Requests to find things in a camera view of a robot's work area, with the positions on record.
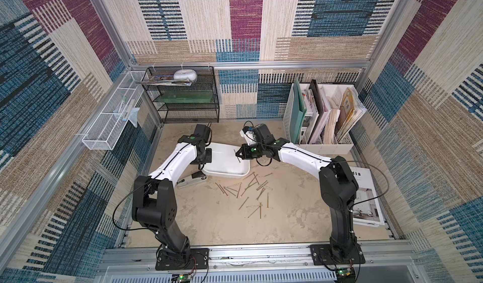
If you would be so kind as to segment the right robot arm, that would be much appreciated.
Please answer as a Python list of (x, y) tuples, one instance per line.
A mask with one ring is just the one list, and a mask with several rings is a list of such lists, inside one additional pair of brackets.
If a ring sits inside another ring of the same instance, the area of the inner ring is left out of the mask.
[(332, 233), (328, 245), (312, 245), (315, 265), (352, 265), (366, 262), (353, 231), (353, 206), (358, 183), (343, 157), (329, 158), (302, 149), (285, 138), (276, 139), (265, 124), (245, 126), (246, 140), (236, 152), (243, 160), (267, 157), (291, 164), (319, 180), (321, 198), (330, 208)]

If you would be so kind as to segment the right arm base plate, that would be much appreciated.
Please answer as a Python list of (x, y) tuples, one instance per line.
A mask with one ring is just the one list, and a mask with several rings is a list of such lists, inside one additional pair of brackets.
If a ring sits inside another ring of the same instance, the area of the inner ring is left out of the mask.
[(366, 263), (359, 244), (351, 245), (345, 250), (330, 244), (314, 244), (310, 245), (309, 249), (314, 265), (359, 265)]

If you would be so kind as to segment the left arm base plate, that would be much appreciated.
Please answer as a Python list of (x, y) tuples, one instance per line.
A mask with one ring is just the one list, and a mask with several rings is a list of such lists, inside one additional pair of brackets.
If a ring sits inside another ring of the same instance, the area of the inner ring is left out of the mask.
[(189, 248), (181, 254), (168, 248), (156, 253), (155, 269), (162, 270), (205, 270), (209, 266), (209, 248)]

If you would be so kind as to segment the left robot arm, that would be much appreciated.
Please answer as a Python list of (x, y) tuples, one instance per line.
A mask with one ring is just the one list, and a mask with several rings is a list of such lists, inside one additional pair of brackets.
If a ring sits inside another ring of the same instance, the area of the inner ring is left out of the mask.
[(211, 127), (197, 124), (191, 135), (182, 136), (174, 151), (148, 176), (134, 181), (132, 219), (150, 230), (160, 242), (157, 262), (169, 267), (187, 267), (191, 246), (176, 223), (177, 202), (174, 187), (191, 164), (203, 166), (211, 162), (207, 146), (211, 143)]

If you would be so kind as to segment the white Inedia magazine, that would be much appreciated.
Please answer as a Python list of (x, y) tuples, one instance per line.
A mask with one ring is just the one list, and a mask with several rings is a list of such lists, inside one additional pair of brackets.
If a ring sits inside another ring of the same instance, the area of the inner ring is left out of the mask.
[(358, 183), (358, 191), (353, 207), (353, 222), (355, 225), (379, 227), (384, 225), (384, 217), (377, 192), (369, 169), (350, 166)]

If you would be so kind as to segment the white plastic storage box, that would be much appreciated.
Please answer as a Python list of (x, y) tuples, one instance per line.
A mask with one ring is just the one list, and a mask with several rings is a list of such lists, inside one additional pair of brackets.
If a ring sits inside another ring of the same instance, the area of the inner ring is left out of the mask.
[(250, 172), (250, 161), (242, 160), (235, 154), (240, 147), (211, 143), (212, 160), (201, 170), (207, 176), (240, 179)]

